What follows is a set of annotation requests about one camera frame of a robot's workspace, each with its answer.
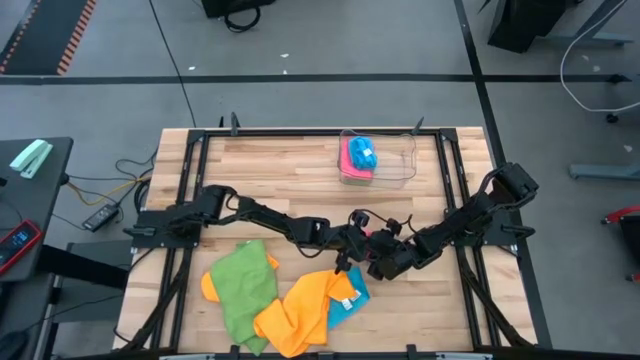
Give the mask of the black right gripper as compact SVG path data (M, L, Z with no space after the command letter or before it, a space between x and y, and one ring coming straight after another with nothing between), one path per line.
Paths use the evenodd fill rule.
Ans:
M411 248L396 239L402 225L389 219L386 226L369 235L368 274L376 280L393 280L413 265Z

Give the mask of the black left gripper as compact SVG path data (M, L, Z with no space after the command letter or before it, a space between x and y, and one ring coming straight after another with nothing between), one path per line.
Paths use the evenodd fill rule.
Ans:
M347 220L347 224L337 228L329 240L331 249L336 250L335 273L348 272L351 260L362 262L367 259L369 233L365 231L370 217L364 210L354 210Z

